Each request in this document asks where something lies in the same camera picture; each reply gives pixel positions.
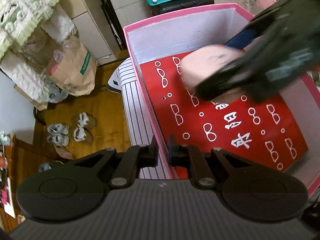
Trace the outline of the pink rounded square case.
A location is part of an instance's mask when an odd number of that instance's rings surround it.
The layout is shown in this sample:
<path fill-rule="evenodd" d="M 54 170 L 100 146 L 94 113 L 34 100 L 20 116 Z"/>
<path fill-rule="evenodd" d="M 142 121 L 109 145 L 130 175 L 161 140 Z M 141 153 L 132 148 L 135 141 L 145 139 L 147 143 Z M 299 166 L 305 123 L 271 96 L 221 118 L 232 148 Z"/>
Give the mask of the pink rounded square case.
<path fill-rule="evenodd" d="M 194 90 L 201 81 L 244 54 L 244 50 L 228 46 L 218 44 L 205 46 L 181 59 L 181 79 L 188 89 Z"/>

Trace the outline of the pink cardboard storage box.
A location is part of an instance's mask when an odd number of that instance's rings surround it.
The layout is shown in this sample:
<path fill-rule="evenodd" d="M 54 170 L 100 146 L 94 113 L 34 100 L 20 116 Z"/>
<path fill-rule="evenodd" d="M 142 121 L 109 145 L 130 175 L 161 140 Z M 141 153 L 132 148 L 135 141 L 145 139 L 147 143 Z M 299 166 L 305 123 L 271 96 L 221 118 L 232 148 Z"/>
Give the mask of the pink cardboard storage box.
<path fill-rule="evenodd" d="M 146 18 L 124 28 L 129 55 L 145 102 L 159 153 L 167 158 L 166 143 L 157 138 L 152 125 L 150 100 L 140 65 L 163 57 L 224 43 L 237 34 L 252 15 L 235 3 L 212 4 Z M 319 91 L 309 75 L 286 87 L 281 96 L 291 110 L 308 147 L 289 172 L 313 194 L 319 188 Z"/>

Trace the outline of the grey white sneaker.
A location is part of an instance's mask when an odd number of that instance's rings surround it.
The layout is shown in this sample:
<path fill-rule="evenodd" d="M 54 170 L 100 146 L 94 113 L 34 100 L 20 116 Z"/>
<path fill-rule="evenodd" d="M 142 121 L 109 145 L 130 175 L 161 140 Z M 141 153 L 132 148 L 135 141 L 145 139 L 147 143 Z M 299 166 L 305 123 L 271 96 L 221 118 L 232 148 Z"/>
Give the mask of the grey white sneaker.
<path fill-rule="evenodd" d="M 69 144 L 69 136 L 65 134 L 55 133 L 47 137 L 47 141 L 56 147 L 66 147 Z"/>
<path fill-rule="evenodd" d="M 47 131 L 49 134 L 54 135 L 54 134 L 63 134 L 63 135 L 68 135 L 69 133 L 69 125 L 67 124 L 51 124 L 47 127 Z"/>

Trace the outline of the brown white shoe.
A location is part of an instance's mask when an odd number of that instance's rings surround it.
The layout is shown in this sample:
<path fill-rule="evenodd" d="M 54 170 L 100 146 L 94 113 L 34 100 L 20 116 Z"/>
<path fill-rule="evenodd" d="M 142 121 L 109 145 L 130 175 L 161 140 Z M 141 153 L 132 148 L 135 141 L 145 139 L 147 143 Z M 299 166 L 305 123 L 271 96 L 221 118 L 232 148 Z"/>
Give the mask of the brown white shoe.
<path fill-rule="evenodd" d="M 93 136 L 84 127 L 77 126 L 72 132 L 72 138 L 74 141 L 82 144 L 91 144 L 93 142 Z"/>
<path fill-rule="evenodd" d="M 78 113 L 71 119 L 72 123 L 84 128 L 93 128 L 97 125 L 97 120 L 86 112 Z"/>

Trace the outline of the black suitcase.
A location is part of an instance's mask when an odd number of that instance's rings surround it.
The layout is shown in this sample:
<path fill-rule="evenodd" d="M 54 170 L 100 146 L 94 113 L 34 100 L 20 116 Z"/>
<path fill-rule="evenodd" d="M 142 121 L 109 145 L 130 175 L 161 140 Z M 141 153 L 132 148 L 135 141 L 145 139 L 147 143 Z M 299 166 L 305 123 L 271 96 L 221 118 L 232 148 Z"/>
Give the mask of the black suitcase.
<path fill-rule="evenodd" d="M 172 0 L 159 5 L 151 6 L 151 16 L 166 14 L 168 12 L 214 4 L 214 0 Z"/>

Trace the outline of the red patterned cloth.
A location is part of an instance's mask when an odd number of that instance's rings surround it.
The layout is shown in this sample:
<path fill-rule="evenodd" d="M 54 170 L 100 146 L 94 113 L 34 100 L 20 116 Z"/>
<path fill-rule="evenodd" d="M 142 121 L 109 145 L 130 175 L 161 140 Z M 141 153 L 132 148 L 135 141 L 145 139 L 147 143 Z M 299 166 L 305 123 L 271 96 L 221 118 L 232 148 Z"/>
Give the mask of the red patterned cloth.
<path fill-rule="evenodd" d="M 220 147 L 284 172 L 308 147 L 285 101 L 275 95 L 255 104 L 245 95 L 232 103 L 203 101 L 186 88 L 176 54 L 140 65 L 157 138 L 203 152 Z"/>

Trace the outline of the brown paper bag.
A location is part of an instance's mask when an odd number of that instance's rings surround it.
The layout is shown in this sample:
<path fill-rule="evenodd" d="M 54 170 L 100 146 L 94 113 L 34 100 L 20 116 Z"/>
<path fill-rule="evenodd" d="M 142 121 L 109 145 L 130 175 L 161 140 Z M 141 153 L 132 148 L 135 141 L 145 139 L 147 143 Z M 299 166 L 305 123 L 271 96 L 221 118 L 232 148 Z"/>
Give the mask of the brown paper bag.
<path fill-rule="evenodd" d="M 96 58 L 72 35 L 54 50 L 46 68 L 46 77 L 68 94 L 83 96 L 95 88 L 96 71 Z"/>

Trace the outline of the striped white tablecloth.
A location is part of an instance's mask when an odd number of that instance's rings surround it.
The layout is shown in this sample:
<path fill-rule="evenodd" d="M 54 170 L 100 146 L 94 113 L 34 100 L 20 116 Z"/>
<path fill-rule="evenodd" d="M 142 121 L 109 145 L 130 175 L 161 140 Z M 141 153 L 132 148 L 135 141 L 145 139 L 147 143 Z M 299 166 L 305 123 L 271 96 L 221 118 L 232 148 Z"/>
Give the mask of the striped white tablecloth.
<path fill-rule="evenodd" d="M 122 96 L 131 145 L 150 144 L 153 131 L 130 58 L 116 68 L 107 82 L 107 88 Z M 140 178 L 163 180 L 177 179 L 178 176 L 175 169 L 169 166 L 167 158 L 159 154 L 157 166 L 141 169 Z"/>

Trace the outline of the beige wardrobe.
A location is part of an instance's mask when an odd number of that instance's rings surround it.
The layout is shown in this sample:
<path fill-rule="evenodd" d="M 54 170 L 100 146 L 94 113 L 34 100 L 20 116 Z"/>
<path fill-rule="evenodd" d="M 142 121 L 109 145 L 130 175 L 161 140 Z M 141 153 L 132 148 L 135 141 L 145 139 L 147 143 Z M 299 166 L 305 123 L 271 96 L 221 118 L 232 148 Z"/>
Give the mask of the beige wardrobe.
<path fill-rule="evenodd" d="M 146 0 L 62 0 L 60 4 L 99 65 L 124 57 L 123 27 L 165 8 L 163 4 L 152 7 Z"/>

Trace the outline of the white green knit cardigan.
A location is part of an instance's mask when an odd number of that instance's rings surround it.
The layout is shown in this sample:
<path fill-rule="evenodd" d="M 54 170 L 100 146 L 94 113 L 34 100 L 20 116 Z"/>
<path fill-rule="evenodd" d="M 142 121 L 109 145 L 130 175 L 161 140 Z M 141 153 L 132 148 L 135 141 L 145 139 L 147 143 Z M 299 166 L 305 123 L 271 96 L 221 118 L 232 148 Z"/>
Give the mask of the white green knit cardigan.
<path fill-rule="evenodd" d="M 31 100 L 58 103 L 67 92 L 50 81 L 36 58 L 49 38 L 62 44 L 76 27 L 61 0 L 1 0 L 1 72 Z"/>

